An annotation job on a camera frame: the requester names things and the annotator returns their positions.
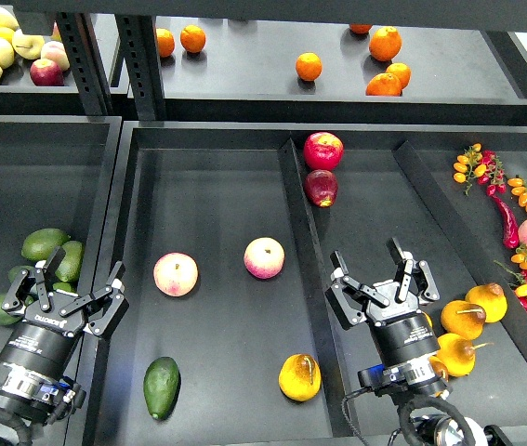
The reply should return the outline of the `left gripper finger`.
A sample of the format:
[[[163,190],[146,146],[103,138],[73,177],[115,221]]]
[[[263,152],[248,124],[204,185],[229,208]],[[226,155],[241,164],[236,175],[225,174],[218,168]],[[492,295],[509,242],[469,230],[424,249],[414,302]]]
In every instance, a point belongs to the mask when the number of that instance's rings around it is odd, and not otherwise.
[[[80,323],[69,326],[70,332],[77,334],[84,331],[98,338],[111,338],[129,308],[122,282],[124,273],[124,263],[117,261],[102,288],[77,296],[58,310],[58,315],[66,321],[72,321],[74,316],[81,317]]]
[[[43,312],[53,309],[52,302],[48,296],[46,285],[49,279],[56,276],[56,271],[66,255],[65,250],[57,246],[46,261],[40,261],[33,270],[21,269],[9,286],[3,300],[2,310],[5,312],[17,312],[26,307],[25,299],[27,294],[35,286],[36,294]]]

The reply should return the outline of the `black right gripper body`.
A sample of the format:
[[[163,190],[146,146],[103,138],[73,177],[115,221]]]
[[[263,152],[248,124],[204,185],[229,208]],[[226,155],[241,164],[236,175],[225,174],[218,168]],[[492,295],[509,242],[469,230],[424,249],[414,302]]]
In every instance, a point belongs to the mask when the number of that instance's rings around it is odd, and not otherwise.
[[[408,291],[403,302],[396,300],[401,286],[394,280],[374,283],[389,301],[385,308],[370,303],[370,331],[379,358],[386,369],[403,374],[433,374],[428,358],[438,348],[436,335],[420,310],[422,299]]]

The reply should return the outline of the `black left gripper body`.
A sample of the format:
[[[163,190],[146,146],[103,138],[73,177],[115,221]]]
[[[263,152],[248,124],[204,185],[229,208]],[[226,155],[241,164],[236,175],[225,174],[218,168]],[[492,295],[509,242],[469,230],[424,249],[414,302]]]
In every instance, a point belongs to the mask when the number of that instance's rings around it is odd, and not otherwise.
[[[64,376],[69,360],[87,323],[79,295],[50,292],[52,309],[44,312],[39,301],[25,309],[0,352],[0,363],[7,367],[19,366],[58,381]]]

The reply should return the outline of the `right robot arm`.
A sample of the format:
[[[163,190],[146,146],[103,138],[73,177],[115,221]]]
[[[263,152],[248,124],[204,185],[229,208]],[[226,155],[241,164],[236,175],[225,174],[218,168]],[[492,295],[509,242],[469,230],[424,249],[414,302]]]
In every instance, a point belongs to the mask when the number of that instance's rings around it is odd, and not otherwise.
[[[351,400],[373,393],[390,397],[397,409],[399,426],[389,444],[402,436],[409,445],[508,445],[499,426],[480,426],[447,400],[445,375],[429,360],[440,344],[422,311],[440,298],[428,262],[414,259],[394,238],[386,246],[396,274],[375,284],[355,280],[338,251],[330,255],[327,301],[343,329],[367,324],[380,359],[358,373],[359,389],[341,401],[344,417],[350,418]]]

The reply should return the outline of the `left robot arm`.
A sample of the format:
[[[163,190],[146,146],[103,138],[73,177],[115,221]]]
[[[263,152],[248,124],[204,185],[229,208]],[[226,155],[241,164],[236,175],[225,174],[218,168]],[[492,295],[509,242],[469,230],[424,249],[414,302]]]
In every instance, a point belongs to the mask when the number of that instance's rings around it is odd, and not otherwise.
[[[35,428],[82,407],[85,391],[65,374],[72,355],[84,334],[110,337],[129,308],[122,262],[114,264],[104,286],[78,295],[52,286],[64,257],[57,247],[34,269],[22,269],[1,305],[20,322],[0,352],[8,368],[0,384],[0,424],[13,429],[21,445],[32,444]]]

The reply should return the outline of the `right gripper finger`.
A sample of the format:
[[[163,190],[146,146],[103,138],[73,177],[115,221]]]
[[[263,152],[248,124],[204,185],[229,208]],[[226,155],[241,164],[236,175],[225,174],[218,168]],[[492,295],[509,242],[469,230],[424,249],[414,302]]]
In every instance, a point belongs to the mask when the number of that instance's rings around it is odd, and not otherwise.
[[[404,251],[395,237],[388,239],[386,246],[397,267],[395,301],[398,304],[412,303],[412,296],[417,305],[439,301],[440,293],[428,262],[416,260],[411,252]]]
[[[334,270],[330,275],[331,284],[325,291],[325,297],[340,326],[349,330],[363,322],[384,325],[384,310],[389,307],[389,299],[381,295],[374,286],[353,279],[339,251],[334,251],[330,260]]]

